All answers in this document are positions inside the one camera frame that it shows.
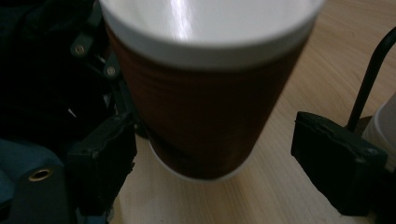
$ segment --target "cup rim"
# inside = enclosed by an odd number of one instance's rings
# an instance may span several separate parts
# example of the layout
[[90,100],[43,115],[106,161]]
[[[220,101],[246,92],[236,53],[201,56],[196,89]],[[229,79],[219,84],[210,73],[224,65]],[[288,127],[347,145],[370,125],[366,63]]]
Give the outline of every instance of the cup rim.
[[284,55],[309,35],[325,0],[314,0],[307,13],[277,33],[224,43],[180,41],[128,23],[109,4],[100,0],[106,23],[128,48],[157,63],[181,68],[235,69],[265,63]]

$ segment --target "white cup lid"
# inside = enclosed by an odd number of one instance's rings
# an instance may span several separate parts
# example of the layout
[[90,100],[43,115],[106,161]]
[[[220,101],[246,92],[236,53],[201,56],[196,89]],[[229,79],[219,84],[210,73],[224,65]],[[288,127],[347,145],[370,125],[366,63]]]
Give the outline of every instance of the white cup lid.
[[128,48],[159,63],[228,69],[262,63],[309,34],[324,0],[100,0]]

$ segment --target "screw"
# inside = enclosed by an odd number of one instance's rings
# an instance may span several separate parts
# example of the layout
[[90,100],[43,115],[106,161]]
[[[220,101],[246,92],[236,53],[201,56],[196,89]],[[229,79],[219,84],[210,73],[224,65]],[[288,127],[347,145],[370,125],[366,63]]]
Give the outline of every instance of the screw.
[[113,66],[109,66],[109,67],[107,68],[107,74],[108,74],[110,77],[114,77],[114,76],[116,75],[116,69],[115,69]]
[[78,55],[83,55],[85,53],[85,49],[82,45],[76,45],[75,51]]

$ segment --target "wooden table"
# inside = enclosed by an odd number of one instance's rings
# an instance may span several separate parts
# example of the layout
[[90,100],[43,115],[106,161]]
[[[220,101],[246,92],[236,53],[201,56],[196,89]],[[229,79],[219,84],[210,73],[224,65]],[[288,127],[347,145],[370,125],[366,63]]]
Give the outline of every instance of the wooden table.
[[[115,202],[112,223],[374,223],[341,216],[311,184],[290,146],[297,111],[346,125],[369,59],[396,25],[395,0],[328,0],[255,146],[234,177],[195,183],[170,174],[137,137],[135,167]],[[396,50],[381,68],[363,116],[396,90]]]

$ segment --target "metal rod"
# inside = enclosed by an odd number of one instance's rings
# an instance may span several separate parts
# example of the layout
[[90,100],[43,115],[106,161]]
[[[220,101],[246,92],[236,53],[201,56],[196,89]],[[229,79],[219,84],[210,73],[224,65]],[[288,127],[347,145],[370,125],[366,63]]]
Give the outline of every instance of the metal rod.
[[370,91],[374,85],[376,76],[378,75],[379,69],[381,68],[382,62],[396,42],[396,27],[394,27],[378,44],[376,47],[369,65],[364,75],[363,82],[361,83],[361,89],[359,90],[358,97],[353,106],[352,112],[349,117],[349,121],[346,125],[346,129],[354,132],[356,125],[361,117],[361,112],[367,102],[370,95]]

